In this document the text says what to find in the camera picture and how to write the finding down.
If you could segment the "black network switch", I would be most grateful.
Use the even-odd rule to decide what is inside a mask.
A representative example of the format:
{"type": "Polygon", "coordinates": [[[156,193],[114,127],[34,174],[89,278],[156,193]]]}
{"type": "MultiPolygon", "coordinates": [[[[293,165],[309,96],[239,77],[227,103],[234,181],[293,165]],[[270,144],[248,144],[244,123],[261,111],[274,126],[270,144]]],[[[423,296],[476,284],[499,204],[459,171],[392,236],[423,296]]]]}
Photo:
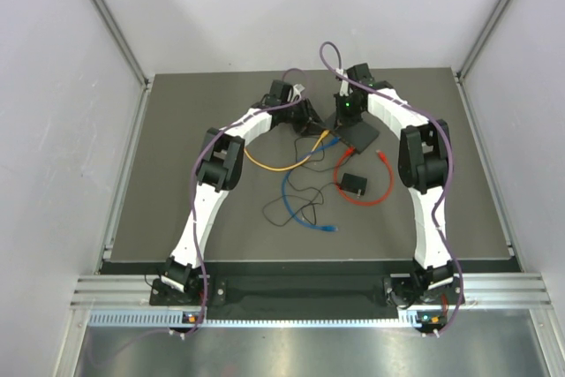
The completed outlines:
{"type": "Polygon", "coordinates": [[[329,129],[343,144],[351,147],[354,154],[362,154],[380,136],[380,132],[365,121],[354,126],[329,129]]]}

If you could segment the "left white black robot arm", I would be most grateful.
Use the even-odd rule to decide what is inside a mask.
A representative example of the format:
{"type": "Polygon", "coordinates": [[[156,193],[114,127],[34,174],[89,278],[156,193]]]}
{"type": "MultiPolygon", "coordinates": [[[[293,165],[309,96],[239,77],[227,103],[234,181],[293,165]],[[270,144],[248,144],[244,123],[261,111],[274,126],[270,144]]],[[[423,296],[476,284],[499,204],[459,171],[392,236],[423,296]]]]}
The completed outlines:
{"type": "Polygon", "coordinates": [[[203,252],[220,206],[239,183],[246,145],[279,124],[295,124],[301,118],[312,120],[305,88],[276,79],[235,122],[207,130],[191,170],[185,228],[161,274],[179,302],[191,303],[202,290],[203,252]]]}

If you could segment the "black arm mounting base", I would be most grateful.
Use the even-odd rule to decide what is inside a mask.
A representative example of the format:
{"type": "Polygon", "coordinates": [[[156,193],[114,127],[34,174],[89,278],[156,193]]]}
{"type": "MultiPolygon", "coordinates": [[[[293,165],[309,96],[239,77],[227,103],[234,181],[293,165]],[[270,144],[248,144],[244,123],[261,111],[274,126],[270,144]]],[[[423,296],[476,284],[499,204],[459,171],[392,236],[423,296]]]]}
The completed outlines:
{"type": "Polygon", "coordinates": [[[408,277],[218,275],[209,280],[210,320],[390,319],[413,299],[408,277]]]}

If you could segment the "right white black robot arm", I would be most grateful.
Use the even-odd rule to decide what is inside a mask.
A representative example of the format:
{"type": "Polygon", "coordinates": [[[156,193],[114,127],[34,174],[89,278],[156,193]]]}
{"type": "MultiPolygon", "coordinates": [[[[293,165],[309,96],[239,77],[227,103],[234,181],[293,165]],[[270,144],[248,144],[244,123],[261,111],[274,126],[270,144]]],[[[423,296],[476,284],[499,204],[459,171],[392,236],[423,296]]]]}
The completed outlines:
{"type": "Polygon", "coordinates": [[[367,64],[334,73],[341,82],[335,95],[338,122],[356,124],[366,112],[398,138],[397,172],[411,196],[416,228],[411,296],[433,302],[454,280],[452,255],[444,243],[451,156],[447,124],[416,111],[389,83],[376,81],[367,64]]]}

